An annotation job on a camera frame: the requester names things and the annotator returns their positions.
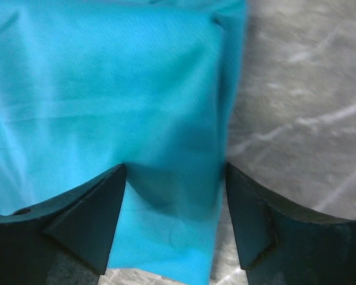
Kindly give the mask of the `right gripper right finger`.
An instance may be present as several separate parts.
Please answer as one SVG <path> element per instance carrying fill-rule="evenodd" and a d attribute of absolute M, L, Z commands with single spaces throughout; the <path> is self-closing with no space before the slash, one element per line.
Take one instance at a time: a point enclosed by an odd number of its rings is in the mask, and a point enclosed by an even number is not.
<path fill-rule="evenodd" d="M 356 284 L 356 219 L 297 204 L 232 164 L 225 186 L 249 284 Z"/>

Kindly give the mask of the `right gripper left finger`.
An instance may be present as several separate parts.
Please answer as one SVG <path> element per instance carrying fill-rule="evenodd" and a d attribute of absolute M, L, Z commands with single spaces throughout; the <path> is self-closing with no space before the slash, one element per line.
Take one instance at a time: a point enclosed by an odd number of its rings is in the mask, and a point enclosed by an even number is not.
<path fill-rule="evenodd" d="M 123 201 L 119 164 L 88 182 L 0 215 L 0 284 L 97 284 Z"/>

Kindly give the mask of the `teal t shirt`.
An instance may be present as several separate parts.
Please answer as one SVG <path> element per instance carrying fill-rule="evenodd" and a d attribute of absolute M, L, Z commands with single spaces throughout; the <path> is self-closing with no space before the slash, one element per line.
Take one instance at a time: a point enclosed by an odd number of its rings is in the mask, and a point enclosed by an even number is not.
<path fill-rule="evenodd" d="M 116 164 L 109 258 L 208 284 L 246 1 L 0 1 L 0 214 Z"/>

